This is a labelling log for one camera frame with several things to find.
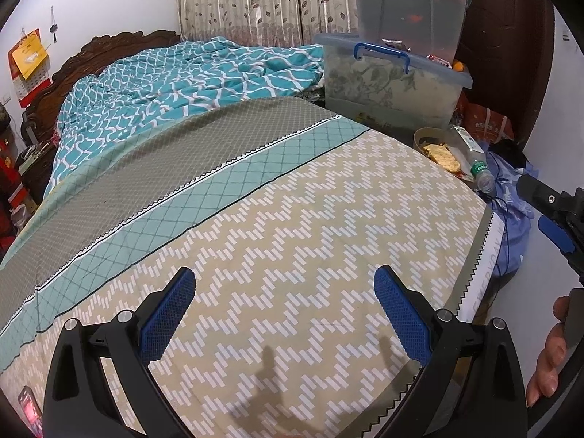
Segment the teal blanket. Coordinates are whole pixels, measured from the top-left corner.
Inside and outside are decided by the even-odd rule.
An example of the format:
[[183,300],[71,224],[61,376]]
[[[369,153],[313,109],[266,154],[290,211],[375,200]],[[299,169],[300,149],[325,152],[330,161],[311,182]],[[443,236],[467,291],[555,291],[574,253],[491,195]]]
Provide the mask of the teal blanket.
[[225,38],[121,59],[78,81],[63,103],[46,194],[81,163],[133,135],[240,100],[292,96],[322,73],[322,46],[246,48]]

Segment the bottle label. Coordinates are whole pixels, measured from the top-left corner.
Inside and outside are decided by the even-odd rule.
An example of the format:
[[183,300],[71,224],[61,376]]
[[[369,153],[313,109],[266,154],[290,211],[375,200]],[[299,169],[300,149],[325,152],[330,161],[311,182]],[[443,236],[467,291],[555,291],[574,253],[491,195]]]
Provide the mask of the bottle label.
[[482,173],[484,170],[489,170],[487,164],[483,163],[482,161],[477,161],[471,168],[471,174],[474,178],[478,176],[479,173]]
[[462,140],[466,143],[468,149],[477,153],[485,153],[479,144],[475,141],[475,139],[471,137],[471,135],[463,127],[455,126],[454,129],[458,132],[460,138],[462,138]]

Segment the plastic storage bin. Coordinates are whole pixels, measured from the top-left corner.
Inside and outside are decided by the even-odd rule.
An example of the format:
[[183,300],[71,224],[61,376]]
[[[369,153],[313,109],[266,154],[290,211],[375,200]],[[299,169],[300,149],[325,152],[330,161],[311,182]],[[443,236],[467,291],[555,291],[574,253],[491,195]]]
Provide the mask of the plastic storage bin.
[[357,121],[417,130],[445,128],[468,72],[364,43],[352,34],[319,34],[325,49],[326,107]]
[[383,45],[402,41],[414,54],[452,63],[471,0],[357,0],[359,32]]

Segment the smartphone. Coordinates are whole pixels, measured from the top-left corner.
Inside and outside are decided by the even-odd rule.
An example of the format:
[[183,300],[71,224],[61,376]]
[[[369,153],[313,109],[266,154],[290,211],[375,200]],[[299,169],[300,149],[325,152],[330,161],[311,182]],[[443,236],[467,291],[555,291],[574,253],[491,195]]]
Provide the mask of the smartphone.
[[25,386],[22,389],[22,392],[18,396],[18,403],[22,407],[22,411],[30,424],[30,429],[34,436],[36,438],[43,438],[43,414],[29,386]]

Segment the floral pattern fabric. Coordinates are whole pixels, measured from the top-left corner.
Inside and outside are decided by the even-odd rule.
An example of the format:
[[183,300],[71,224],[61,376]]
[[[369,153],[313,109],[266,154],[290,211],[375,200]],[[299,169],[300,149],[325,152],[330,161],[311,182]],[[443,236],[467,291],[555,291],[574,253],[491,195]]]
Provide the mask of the floral pattern fabric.
[[320,32],[357,30],[356,0],[179,0],[183,37],[245,46],[300,46]]

